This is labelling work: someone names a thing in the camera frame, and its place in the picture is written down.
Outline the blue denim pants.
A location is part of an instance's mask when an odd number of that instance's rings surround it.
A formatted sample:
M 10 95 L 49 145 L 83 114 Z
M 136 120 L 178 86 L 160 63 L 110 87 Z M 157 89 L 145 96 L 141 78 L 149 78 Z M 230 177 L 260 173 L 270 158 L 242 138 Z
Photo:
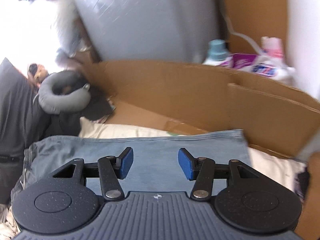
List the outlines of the blue denim pants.
M 71 136 L 52 136 L 33 143 L 24 151 L 23 172 L 11 191 L 11 198 L 65 163 L 84 159 L 95 163 L 107 155 L 118 156 L 127 148 L 133 149 L 133 164 L 127 177 L 120 181 L 125 193 L 129 191 L 185 191 L 188 181 L 178 164 L 178 151 L 186 148 L 194 157 L 208 157 L 218 164 L 238 159 L 251 164 L 247 141 L 240 129 L 200 135 L 93 139 Z

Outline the black garment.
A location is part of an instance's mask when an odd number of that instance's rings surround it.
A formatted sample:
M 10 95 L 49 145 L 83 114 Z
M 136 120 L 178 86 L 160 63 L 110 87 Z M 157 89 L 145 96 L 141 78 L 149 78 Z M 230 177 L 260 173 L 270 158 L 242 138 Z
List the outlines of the black garment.
M 89 121 L 98 121 L 113 113 L 113 108 L 97 87 L 89 89 L 91 100 L 83 110 L 79 112 L 61 112 L 51 115 L 50 122 L 44 132 L 44 138 L 54 135 L 78 136 L 81 130 L 80 118 L 85 117 Z

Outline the brown cardboard sheet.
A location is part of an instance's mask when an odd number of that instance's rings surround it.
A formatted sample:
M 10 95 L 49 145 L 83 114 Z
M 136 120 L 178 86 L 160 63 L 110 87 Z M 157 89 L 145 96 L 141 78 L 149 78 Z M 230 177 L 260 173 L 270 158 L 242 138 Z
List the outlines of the brown cardboard sheet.
M 257 74 L 147 60 L 84 64 L 80 71 L 115 104 L 111 124 L 185 135 L 242 129 L 267 153 L 319 150 L 319 102 Z

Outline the grey neck pillow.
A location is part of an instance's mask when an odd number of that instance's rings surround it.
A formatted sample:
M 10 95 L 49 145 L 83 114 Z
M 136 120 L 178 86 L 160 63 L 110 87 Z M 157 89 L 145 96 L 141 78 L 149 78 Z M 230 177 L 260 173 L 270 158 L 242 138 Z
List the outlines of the grey neck pillow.
M 48 114 L 79 112 L 91 100 L 90 84 L 82 74 L 74 70 L 64 70 L 50 74 L 41 83 L 33 102 Z

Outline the dark grey pillow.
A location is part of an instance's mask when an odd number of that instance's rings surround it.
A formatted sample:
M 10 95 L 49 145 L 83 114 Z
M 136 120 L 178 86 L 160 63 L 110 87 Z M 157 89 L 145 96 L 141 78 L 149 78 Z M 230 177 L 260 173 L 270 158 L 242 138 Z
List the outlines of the dark grey pillow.
M 34 100 L 36 93 L 26 77 L 8 59 L 1 63 L 1 204 L 22 174 L 24 150 L 42 140 L 50 123 Z

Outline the teal cap detergent bottle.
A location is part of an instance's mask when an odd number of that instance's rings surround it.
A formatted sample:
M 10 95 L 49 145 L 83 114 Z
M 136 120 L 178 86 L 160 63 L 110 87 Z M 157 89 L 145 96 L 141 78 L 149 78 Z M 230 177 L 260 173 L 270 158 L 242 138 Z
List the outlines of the teal cap detergent bottle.
M 232 56 L 226 48 L 225 40 L 215 39 L 208 43 L 207 57 L 203 64 L 208 66 L 230 67 Z

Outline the brown cushion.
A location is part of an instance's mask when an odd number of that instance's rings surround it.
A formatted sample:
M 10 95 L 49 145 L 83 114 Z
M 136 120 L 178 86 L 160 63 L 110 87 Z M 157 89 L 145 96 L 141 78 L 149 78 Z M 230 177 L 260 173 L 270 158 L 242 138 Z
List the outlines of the brown cushion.
M 295 233 L 302 239 L 314 240 L 319 239 L 319 152 L 310 157 L 308 172 L 308 190 Z

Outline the small teddy bear toy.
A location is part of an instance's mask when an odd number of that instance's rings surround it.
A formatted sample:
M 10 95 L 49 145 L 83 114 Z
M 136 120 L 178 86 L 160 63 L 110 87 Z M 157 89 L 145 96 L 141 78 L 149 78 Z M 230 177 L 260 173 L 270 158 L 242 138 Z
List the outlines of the small teddy bear toy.
M 41 64 L 33 63 L 29 66 L 27 71 L 28 80 L 33 85 L 40 85 L 46 77 L 49 76 L 48 71 Z

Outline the purple white refill pouch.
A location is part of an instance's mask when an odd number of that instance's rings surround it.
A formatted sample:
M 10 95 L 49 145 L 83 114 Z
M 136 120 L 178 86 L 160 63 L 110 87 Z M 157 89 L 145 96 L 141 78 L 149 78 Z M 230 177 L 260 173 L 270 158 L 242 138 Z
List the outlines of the purple white refill pouch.
M 286 85 L 293 84 L 294 68 L 281 60 L 266 55 L 235 53 L 232 55 L 231 68 L 258 74 Z

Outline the white fluffy pillow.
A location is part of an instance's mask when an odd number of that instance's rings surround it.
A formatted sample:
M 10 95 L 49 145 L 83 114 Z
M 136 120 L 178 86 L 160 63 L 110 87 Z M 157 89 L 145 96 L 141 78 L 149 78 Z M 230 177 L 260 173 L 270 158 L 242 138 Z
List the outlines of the white fluffy pillow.
M 56 0 L 57 19 L 56 31 L 60 49 L 69 57 L 74 57 L 85 44 L 82 41 L 79 27 L 79 13 L 74 0 Z

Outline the grey wrapped mattress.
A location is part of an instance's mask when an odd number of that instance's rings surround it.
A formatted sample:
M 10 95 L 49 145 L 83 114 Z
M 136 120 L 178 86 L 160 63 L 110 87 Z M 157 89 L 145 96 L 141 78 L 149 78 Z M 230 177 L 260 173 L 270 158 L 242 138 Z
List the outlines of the grey wrapped mattress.
M 220 36 L 214 0 L 74 0 L 102 60 L 201 63 Z

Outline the upright cardboard panel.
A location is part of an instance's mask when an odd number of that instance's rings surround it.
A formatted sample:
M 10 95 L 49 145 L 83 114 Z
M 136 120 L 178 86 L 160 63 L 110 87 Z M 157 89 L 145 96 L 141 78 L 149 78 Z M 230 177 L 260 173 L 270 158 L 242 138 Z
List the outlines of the upright cardboard panel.
M 287 0 L 224 0 L 234 31 L 257 44 L 263 36 L 282 39 L 286 47 Z

